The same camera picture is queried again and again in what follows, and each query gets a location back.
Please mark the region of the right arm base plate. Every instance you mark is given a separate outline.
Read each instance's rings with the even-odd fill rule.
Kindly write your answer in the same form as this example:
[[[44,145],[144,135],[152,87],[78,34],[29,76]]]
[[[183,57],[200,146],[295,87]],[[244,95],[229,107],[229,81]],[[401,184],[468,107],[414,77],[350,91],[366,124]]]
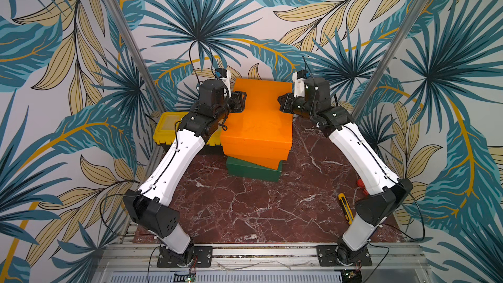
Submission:
[[[319,245],[316,247],[316,255],[321,267],[336,266],[371,266],[372,261],[367,246],[357,251],[352,251],[346,246]]]

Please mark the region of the large orange shoebox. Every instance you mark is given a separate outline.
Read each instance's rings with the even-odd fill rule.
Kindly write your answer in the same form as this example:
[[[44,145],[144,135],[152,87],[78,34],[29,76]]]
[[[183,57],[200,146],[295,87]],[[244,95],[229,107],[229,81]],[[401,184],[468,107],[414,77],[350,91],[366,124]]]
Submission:
[[[224,153],[235,159],[246,161],[265,168],[277,170],[281,161],[288,159],[289,150],[286,149],[253,149],[234,150],[224,149]]]

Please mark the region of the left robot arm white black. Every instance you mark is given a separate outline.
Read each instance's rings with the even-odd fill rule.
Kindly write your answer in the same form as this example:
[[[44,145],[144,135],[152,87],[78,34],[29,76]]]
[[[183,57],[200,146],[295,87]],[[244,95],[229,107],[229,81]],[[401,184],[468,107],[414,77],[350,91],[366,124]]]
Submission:
[[[225,119],[244,111],[246,97],[245,92],[231,91],[223,81],[205,80],[199,87],[199,99],[180,121],[174,143],[153,174],[138,190],[123,195],[131,220],[156,235],[177,265],[190,265],[195,252],[192,238],[179,224],[179,212],[170,208],[176,187]]]

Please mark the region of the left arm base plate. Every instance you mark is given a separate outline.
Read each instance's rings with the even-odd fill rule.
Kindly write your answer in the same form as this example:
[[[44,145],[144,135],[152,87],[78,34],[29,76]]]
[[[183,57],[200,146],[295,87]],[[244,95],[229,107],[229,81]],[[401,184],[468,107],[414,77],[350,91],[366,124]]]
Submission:
[[[157,261],[158,268],[191,267],[210,268],[213,258],[212,246],[190,245],[183,254],[177,254],[167,247],[161,246]]]

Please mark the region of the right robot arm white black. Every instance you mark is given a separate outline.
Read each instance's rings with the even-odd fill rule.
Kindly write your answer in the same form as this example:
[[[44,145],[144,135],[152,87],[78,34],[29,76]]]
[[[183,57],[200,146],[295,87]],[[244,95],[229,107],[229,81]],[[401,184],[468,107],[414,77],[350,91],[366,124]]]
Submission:
[[[331,104],[330,84],[321,77],[293,76],[294,91],[280,96],[280,110],[311,121],[339,148],[359,175],[368,196],[356,202],[356,215],[339,239],[333,258],[354,265],[365,254],[373,233],[409,196],[413,185],[399,179],[377,156],[361,134],[352,115]]]

